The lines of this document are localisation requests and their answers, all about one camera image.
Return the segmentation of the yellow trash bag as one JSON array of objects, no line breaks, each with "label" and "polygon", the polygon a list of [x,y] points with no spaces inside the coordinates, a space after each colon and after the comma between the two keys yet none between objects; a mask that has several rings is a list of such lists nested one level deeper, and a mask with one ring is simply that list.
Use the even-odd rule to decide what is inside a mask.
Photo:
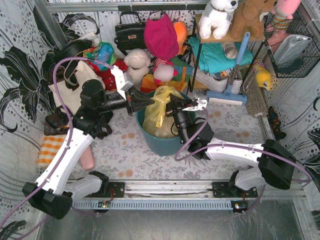
[{"label": "yellow trash bag", "polygon": [[142,129],[153,137],[171,139],[176,137],[178,133],[176,127],[172,130],[174,118],[166,116],[166,107],[167,104],[171,103],[171,94],[180,99],[184,98],[174,87],[160,86],[151,98],[154,103],[145,108]]}]

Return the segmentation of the teal trash bin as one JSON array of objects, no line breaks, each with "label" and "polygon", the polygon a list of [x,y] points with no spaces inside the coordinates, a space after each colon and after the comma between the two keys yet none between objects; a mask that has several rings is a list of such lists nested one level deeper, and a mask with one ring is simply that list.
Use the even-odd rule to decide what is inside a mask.
[{"label": "teal trash bin", "polygon": [[182,147],[181,139],[177,134],[177,128],[175,127],[174,117],[164,116],[163,123],[161,128],[154,127],[156,130],[157,136],[153,136],[146,132],[143,129],[143,123],[145,121],[145,108],[138,111],[135,114],[136,122],[139,128],[142,130],[146,144],[150,150],[156,155],[163,156],[172,156],[175,155],[178,150]]}]

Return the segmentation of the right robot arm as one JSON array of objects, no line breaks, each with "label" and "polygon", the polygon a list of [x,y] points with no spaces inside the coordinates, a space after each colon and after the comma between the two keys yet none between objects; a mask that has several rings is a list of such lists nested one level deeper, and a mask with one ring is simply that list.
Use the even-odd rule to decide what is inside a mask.
[{"label": "right robot arm", "polygon": [[240,162],[247,170],[235,171],[229,182],[231,190],[248,191],[255,185],[269,185],[288,190],[291,187],[296,159],[276,140],[263,144],[243,144],[223,141],[214,136],[208,117],[191,119],[190,113],[207,112],[207,100],[187,99],[170,94],[165,115],[173,117],[182,147],[174,159],[180,162],[180,153],[187,150],[196,159],[222,159]]}]

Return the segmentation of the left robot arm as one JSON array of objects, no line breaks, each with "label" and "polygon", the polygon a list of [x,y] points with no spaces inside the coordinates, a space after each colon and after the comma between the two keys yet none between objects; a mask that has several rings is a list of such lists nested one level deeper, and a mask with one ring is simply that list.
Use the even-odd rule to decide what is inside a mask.
[{"label": "left robot arm", "polygon": [[93,140],[111,134],[109,121],[113,111],[126,109],[131,115],[152,104],[154,100],[134,86],[120,95],[107,93],[97,79],[86,81],[80,93],[80,108],[73,116],[66,139],[40,177],[22,188],[30,205],[60,220],[75,201],[92,194],[111,195],[109,177],[103,173],[94,170],[73,183],[68,183],[69,176]]}]

